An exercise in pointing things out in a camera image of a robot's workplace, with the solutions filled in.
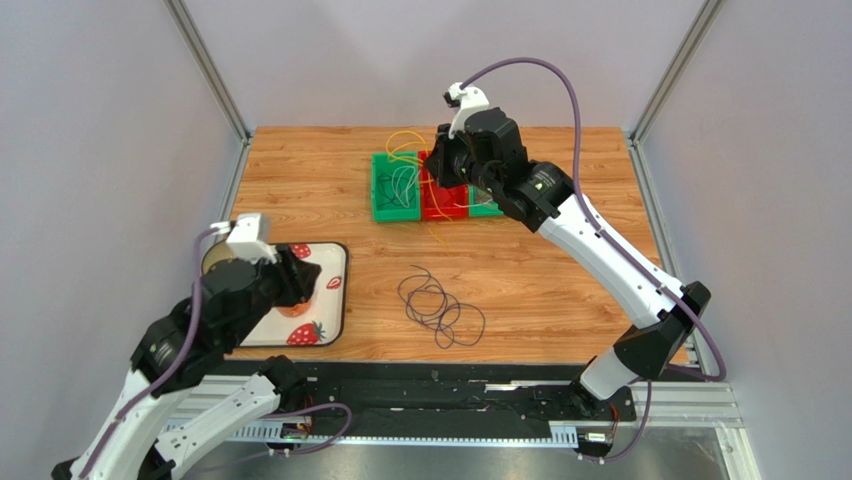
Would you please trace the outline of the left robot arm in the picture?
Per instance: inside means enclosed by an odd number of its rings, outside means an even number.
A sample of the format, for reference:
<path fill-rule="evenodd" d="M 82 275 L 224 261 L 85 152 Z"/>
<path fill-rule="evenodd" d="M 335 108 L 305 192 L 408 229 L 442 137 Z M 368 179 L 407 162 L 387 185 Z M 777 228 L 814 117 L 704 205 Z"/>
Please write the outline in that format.
<path fill-rule="evenodd" d="M 54 466 L 54 479 L 179 479 L 246 424 L 306 404 L 307 380 L 286 356 L 267 359 L 228 399 L 174 435 L 165 423 L 264 316 L 306 303 L 322 269 L 286 246 L 248 260 L 221 259 L 190 297 L 152 323 L 131 359 L 109 419 L 86 451 Z"/>

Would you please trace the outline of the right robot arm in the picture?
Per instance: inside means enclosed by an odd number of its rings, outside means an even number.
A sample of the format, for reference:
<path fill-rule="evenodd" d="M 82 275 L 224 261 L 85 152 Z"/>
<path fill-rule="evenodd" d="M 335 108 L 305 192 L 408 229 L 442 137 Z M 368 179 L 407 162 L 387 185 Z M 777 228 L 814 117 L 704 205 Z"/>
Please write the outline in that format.
<path fill-rule="evenodd" d="M 711 297 L 639 253 L 591 207 L 559 166 L 529 159 L 517 123 L 486 109 L 453 131 L 438 126 L 424 162 L 440 187 L 471 185 L 498 209 L 569 254 L 626 313 L 630 328 L 576 380 L 578 394 L 610 399 L 631 381 L 658 378 L 695 328 Z"/>

